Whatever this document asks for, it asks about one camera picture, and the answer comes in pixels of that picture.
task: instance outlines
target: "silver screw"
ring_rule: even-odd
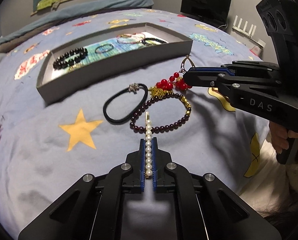
[[[177,165],[175,163],[168,163],[167,168],[169,170],[174,170],[175,168],[177,168]]]
[[[93,176],[91,174],[86,174],[85,176],[83,176],[83,181],[85,182],[89,182],[89,181],[92,181],[93,179]]]
[[[205,175],[205,179],[207,181],[213,181],[213,180],[215,180],[215,176],[212,175],[211,173],[208,173],[208,174]]]
[[[131,165],[129,163],[124,163],[123,165],[121,165],[121,168],[124,170],[124,171],[127,171],[131,168]]]

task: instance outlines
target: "bed sheet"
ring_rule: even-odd
[[[196,66],[260,60],[227,33],[152,9],[76,19],[11,51],[0,63],[0,222],[14,239],[81,176],[106,174],[139,148],[144,136],[134,133],[128,123],[109,124],[102,112],[104,102],[131,83],[150,87],[168,79],[180,70],[184,59],[121,74],[46,106],[35,87],[44,57],[81,36],[139,22],[158,24],[192,38],[190,58]],[[120,96],[108,107],[109,116],[118,119],[129,113],[142,96],[141,91]],[[155,135],[159,148],[170,152],[173,161],[191,173],[214,173],[239,192],[256,172],[268,121],[232,108],[212,88],[192,88],[186,97],[193,109],[189,121],[177,130]],[[153,126],[176,122],[184,115],[182,104],[175,99],[153,104],[148,110]],[[138,124],[144,125],[144,117]],[[171,200],[155,196],[150,187],[147,183],[141,196],[127,196],[121,239],[147,240],[153,235],[157,240],[176,239]]]

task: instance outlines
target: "gray box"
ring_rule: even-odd
[[[52,64],[55,58],[65,52],[111,39],[124,33],[141,32],[151,33],[168,43],[142,47],[108,57],[43,83],[45,73],[51,73],[53,70]],[[47,104],[55,103],[72,95],[77,90],[111,76],[156,62],[189,55],[192,43],[193,40],[187,36],[152,23],[131,24],[89,34],[52,50],[45,57],[37,79],[37,90]]]

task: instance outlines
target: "dark red beaded bracelet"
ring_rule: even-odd
[[[148,100],[146,103],[144,103],[137,111],[134,112],[133,116],[131,117],[131,122],[130,122],[130,128],[134,130],[134,132],[139,132],[139,133],[144,133],[145,128],[140,126],[136,126],[136,120],[139,118],[139,116],[148,109],[149,106],[154,104],[155,102],[161,101],[166,98],[178,98],[186,107],[186,113],[184,117],[179,119],[177,122],[174,122],[170,125],[165,125],[165,126],[156,126],[151,129],[152,133],[159,133],[159,132],[168,132],[172,131],[174,129],[178,129],[178,127],[182,126],[183,124],[186,123],[186,121],[189,120],[190,114],[191,114],[191,105],[187,101],[187,99],[183,95],[179,95],[178,93],[174,94],[172,91],[166,93],[162,97],[154,96],[150,100]]]

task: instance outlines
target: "television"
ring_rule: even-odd
[[[214,27],[226,25],[231,0],[182,0],[180,11]]]

